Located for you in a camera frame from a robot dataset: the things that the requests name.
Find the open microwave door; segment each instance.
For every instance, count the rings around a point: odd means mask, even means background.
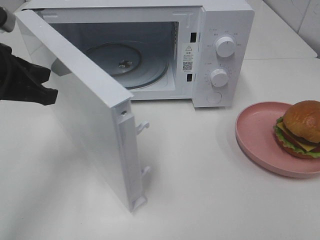
[[[132,94],[32,10],[16,13],[34,64],[51,69],[48,84],[58,90],[53,111],[76,146],[94,161],[124,205],[133,211],[146,201]]]

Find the burger patty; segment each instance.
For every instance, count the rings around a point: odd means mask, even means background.
[[[320,143],[309,142],[309,141],[305,140],[304,138],[298,137],[298,136],[294,135],[293,133],[291,133],[282,122],[279,122],[278,124],[282,124],[282,128],[284,128],[286,130],[286,131],[284,131],[281,127],[277,126],[280,129],[284,138],[288,142],[293,144],[295,147],[303,149],[304,151],[308,152],[306,149],[304,149],[303,146],[301,146],[300,143],[302,143],[304,145],[308,145],[309,147],[314,147],[309,152],[313,152],[313,153],[320,152]]]

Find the microwave oven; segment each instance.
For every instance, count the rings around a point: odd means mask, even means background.
[[[51,69],[66,133],[133,211],[146,201],[131,100],[232,104],[254,11],[245,0],[32,0],[16,13]]]

